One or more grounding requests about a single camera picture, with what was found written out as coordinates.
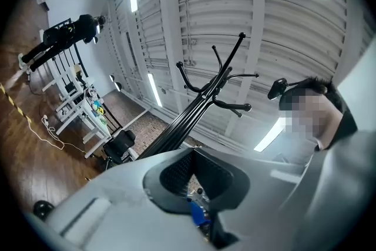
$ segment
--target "blue object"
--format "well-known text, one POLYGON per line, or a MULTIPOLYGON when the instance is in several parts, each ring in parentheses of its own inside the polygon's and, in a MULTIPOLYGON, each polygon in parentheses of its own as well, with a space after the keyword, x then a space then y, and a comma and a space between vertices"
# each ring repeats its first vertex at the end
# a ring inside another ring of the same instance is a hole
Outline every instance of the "blue object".
POLYGON ((205 219, 204 210, 199 205, 191 201, 189 202, 189 206, 193 221, 197 226, 200 226, 205 223, 210 223, 209 220, 205 219))

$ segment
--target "white cable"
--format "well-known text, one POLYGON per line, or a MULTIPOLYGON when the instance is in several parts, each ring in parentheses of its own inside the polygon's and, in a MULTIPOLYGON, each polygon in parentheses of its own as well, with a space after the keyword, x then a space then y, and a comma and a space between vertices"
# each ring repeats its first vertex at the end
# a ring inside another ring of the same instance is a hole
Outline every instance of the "white cable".
POLYGON ((58 147, 57 145, 53 145, 52 143, 50 143, 50 141, 48 141, 48 140, 46 140, 46 139, 42 139, 32 128, 31 128, 31 125, 30 125, 30 122, 28 121, 28 124, 29 124, 29 129, 30 129, 30 131, 31 132, 33 132, 38 138, 39 138, 39 140, 41 140, 41 141, 45 141, 45 142, 48 142, 50 145, 52 145, 52 146, 54 146, 55 148, 57 148, 57 149, 59 149, 59 150, 62 150, 64 147, 65 147, 65 145, 71 145, 71 146, 74 146, 77 150, 79 150, 79 151, 81 151, 82 153, 85 153, 86 154, 86 152, 85 151, 83 151, 82 149, 79 149, 79 148, 77 148, 77 146, 75 146, 75 145, 73 145, 73 144, 71 144, 71 143, 65 143, 65 142, 62 142, 53 132, 55 132, 56 130, 55 130, 55 128, 53 127, 53 126, 51 126, 51 127, 48 127, 48 124, 46 124, 45 123, 45 121, 44 121, 44 118, 42 118, 42 123, 44 124, 44 126, 46 127, 46 129, 47 129, 47 132, 50 134, 50 136, 52 137, 52 138, 54 138, 54 140, 56 140, 56 141, 58 141, 58 142, 60 142, 60 143, 62 143, 63 144, 63 146, 60 148, 60 147, 58 147))

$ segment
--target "white pipe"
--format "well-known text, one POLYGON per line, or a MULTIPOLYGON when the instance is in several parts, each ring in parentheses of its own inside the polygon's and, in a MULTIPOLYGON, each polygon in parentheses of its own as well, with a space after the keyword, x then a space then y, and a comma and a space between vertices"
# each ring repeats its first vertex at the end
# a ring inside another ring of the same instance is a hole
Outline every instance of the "white pipe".
POLYGON ((135 122, 136 120, 138 120, 141 116, 143 116, 146 112, 148 112, 151 108, 149 109, 146 109, 145 111, 143 111, 141 114, 138 114, 135 118, 133 118, 129 123, 127 123, 124 127, 122 127, 121 129, 117 130, 112 136, 115 138, 117 137, 117 135, 120 133, 120 131, 122 130, 125 130, 126 128, 128 128, 133 122, 135 122))

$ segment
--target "office chair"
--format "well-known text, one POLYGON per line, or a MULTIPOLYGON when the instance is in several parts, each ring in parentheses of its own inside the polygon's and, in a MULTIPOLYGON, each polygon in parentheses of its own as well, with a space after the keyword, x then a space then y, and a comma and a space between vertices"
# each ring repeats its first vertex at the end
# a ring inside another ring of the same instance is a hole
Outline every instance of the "office chair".
POLYGON ((131 130, 121 130, 117 137, 112 138, 103 146, 103 152, 107 155, 106 169, 111 168, 112 163, 120 165, 132 161, 128 149, 135 145, 135 139, 135 134, 131 130))

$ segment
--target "person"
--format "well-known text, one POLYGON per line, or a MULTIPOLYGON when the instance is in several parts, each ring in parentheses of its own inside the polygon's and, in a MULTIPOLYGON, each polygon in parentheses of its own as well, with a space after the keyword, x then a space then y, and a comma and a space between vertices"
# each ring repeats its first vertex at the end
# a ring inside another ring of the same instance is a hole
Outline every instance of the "person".
POLYGON ((28 54, 18 55, 19 67, 22 69, 34 57, 41 52, 49 50, 38 58, 32 65, 30 70, 35 71, 38 67, 43 65, 49 59, 58 55, 64 49, 71 47, 74 43, 83 40, 84 43, 89 43, 95 37, 97 31, 106 22, 104 16, 93 18, 91 15, 81 15, 79 19, 71 24, 62 26, 61 28, 49 28, 43 33, 43 42, 33 48, 28 54))
POLYGON ((305 132, 317 141, 316 151, 326 150, 357 131, 355 120, 330 81, 307 78, 285 91, 279 101, 286 129, 305 132))

